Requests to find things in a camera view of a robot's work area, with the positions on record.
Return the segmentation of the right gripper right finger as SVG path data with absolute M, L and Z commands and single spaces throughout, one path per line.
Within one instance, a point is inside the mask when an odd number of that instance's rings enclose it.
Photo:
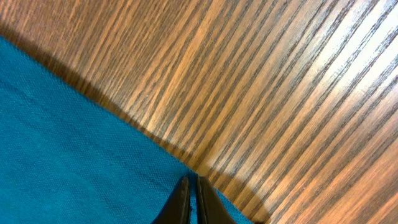
M 197 176 L 196 185 L 198 223 L 236 224 L 208 179 Z

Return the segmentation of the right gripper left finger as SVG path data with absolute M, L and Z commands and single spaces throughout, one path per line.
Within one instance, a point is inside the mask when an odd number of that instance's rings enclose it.
M 189 224 L 190 213 L 190 184 L 185 176 L 178 181 L 152 224 Z

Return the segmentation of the blue polo shirt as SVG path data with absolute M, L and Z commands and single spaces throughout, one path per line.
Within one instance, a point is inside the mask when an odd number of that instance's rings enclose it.
M 1 222 L 152 223 L 196 175 L 1 41 Z

